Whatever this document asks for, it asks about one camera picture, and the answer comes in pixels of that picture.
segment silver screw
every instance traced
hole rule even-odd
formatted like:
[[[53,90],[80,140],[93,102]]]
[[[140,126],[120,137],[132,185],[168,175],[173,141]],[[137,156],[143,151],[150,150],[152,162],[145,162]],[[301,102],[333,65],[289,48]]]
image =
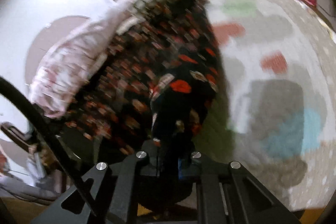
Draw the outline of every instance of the silver screw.
[[[201,156],[202,156],[202,154],[201,153],[199,153],[199,152],[192,152],[191,153],[191,156],[194,158],[194,159],[198,159],[198,158],[200,158]]]
[[[140,159],[143,159],[144,157],[146,157],[147,156],[147,153],[145,152],[145,151],[139,151],[139,152],[137,152],[137,154],[136,154],[136,157],[137,158],[140,158]]]
[[[104,170],[107,167],[107,164],[104,162],[97,163],[96,168],[98,170]]]
[[[240,168],[240,163],[238,161],[233,161],[230,165],[233,169],[239,169]]]

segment crumpled pink cloth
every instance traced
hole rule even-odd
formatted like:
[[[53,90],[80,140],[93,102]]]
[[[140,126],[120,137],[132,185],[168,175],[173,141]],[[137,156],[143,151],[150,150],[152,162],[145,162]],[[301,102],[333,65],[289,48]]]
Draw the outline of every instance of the crumpled pink cloth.
[[[52,46],[30,85],[29,100],[44,115],[59,118],[80,88],[102,66],[103,51],[136,0],[117,0],[99,20],[88,20]]]

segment screw head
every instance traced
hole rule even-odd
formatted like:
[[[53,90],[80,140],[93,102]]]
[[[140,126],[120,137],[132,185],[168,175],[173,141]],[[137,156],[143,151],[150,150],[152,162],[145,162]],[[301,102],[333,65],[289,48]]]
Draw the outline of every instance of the screw head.
[[[143,159],[146,156],[147,156],[147,153],[145,151],[139,151],[136,154],[136,157],[139,158],[139,159]]]
[[[238,161],[233,161],[230,166],[233,168],[233,169],[239,169],[240,168],[240,163]]]
[[[199,153],[199,152],[192,152],[191,153],[191,156],[194,158],[194,159],[198,159],[198,158],[200,158],[201,156],[202,156],[202,154],[201,153]]]
[[[107,164],[104,162],[97,163],[96,168],[98,170],[104,170],[107,167]]]

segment white surface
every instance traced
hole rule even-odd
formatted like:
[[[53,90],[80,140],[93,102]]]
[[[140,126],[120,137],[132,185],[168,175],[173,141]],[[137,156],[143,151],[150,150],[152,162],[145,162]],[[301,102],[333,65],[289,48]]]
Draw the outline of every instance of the white surface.
[[[0,0],[0,75],[27,96],[25,85],[26,55],[36,35],[50,22],[67,16],[94,17],[103,13],[112,0]],[[19,129],[26,129],[26,119],[6,99],[0,97],[0,122],[9,121]],[[0,138],[9,140],[1,131]],[[14,151],[7,151],[7,156]],[[9,157],[12,170],[23,167]],[[26,182],[28,176],[14,173]]]

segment black floral garment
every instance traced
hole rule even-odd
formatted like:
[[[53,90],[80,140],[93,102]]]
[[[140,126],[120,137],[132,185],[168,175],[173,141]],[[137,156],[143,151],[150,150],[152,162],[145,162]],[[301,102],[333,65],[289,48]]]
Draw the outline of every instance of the black floral garment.
[[[132,12],[142,20],[114,36],[104,66],[60,121],[63,135],[95,143],[93,161],[102,145],[109,159],[99,160],[111,163],[110,153],[132,154],[149,138],[164,153],[172,143],[183,149],[217,91],[217,44],[201,0],[139,0]]]

